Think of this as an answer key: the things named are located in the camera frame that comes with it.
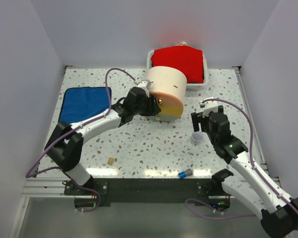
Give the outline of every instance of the speckled tabletop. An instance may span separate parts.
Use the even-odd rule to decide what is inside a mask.
[[[59,99],[53,115],[49,135],[56,126],[61,111],[63,96],[68,88],[99,87],[104,85],[107,69],[66,70]],[[137,80],[144,78],[142,68],[126,69]],[[124,73],[113,71],[109,77],[112,99],[115,103],[127,95],[134,86]],[[200,112],[199,101],[214,96],[229,100],[242,108],[242,95],[233,69],[209,69],[209,85],[196,92],[186,92],[182,117],[173,122],[159,122],[136,116],[129,125],[107,131],[83,146],[81,162],[95,178],[176,178],[181,171],[191,168],[193,176],[189,178],[210,178],[223,168],[229,168],[238,178],[242,178],[234,169],[220,159],[204,134],[203,143],[194,146],[190,143],[193,132],[192,112]],[[237,109],[224,105],[232,133],[249,144],[249,127],[244,116]],[[107,164],[109,157],[115,158],[113,165]],[[260,156],[254,145],[254,158]],[[39,169],[55,166],[49,157],[44,157]],[[63,178],[57,170],[39,175],[40,178]]]

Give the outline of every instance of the blue cloth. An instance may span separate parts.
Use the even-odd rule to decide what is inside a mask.
[[[69,88],[64,95],[59,122],[79,122],[100,114],[107,108],[109,102],[105,87]]]

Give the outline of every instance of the red cloth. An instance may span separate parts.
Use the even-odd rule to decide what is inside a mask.
[[[153,66],[176,68],[187,77],[188,83],[203,83],[203,52],[190,46],[171,46],[155,50]]]

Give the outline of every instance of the gray floor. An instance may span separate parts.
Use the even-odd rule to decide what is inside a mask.
[[[210,209],[195,207],[205,215]],[[225,216],[250,213],[235,199]],[[74,211],[73,199],[31,199],[20,238],[267,238],[257,218],[209,221],[184,204],[112,204]]]

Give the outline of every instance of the clear plastic cup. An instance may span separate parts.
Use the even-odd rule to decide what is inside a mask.
[[[201,131],[196,131],[192,133],[190,141],[193,145],[201,144],[202,140],[203,140],[203,134]]]

